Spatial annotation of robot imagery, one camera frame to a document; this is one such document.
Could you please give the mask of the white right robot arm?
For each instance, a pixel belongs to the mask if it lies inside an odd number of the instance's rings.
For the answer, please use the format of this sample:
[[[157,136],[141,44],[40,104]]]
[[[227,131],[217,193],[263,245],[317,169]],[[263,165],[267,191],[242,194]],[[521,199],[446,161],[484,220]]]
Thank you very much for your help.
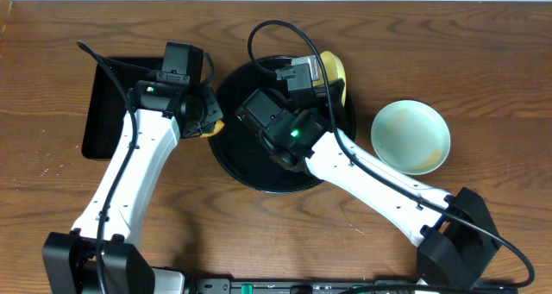
[[[452,195],[392,169],[317,109],[290,111],[277,91],[257,90],[242,106],[259,118],[256,136],[274,162],[344,189],[396,226],[417,249],[422,281],[476,286],[500,248],[480,195],[468,188]]]

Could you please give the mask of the mint plate back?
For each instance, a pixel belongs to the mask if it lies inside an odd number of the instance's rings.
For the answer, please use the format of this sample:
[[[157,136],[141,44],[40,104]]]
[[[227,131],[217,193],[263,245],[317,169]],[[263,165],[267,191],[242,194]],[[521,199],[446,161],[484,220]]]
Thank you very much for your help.
[[[449,126],[426,103],[400,100],[374,117],[373,150],[390,167],[407,175],[424,175],[443,165],[452,146]]]

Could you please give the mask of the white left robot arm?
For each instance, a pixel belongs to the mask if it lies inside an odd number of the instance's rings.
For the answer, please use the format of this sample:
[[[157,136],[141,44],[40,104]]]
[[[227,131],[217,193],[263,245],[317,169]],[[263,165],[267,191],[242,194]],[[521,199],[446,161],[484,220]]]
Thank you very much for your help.
[[[206,81],[138,81],[125,92],[122,132],[92,200],[69,233],[42,248],[54,293],[183,293],[185,275],[141,255],[147,207],[168,156],[183,138],[207,137],[223,113]]]

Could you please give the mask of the yellow green scrub sponge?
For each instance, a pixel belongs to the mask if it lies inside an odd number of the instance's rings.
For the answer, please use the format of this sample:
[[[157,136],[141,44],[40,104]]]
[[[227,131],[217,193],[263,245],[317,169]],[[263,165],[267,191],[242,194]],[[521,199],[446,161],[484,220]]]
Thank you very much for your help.
[[[213,123],[212,125],[208,126],[207,128],[205,128],[201,135],[199,136],[200,138],[208,138],[208,137],[211,137],[217,133],[219,133],[224,127],[224,122],[222,120],[218,120],[216,121],[215,123]]]

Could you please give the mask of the yellow plate with sauce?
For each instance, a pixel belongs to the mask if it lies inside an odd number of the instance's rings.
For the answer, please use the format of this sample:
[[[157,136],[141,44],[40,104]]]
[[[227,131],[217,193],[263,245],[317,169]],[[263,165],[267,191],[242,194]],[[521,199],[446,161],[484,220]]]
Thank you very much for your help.
[[[324,68],[330,82],[341,79],[344,83],[343,91],[341,92],[341,103],[345,106],[347,95],[347,79],[342,61],[339,57],[330,51],[324,51],[320,54]]]

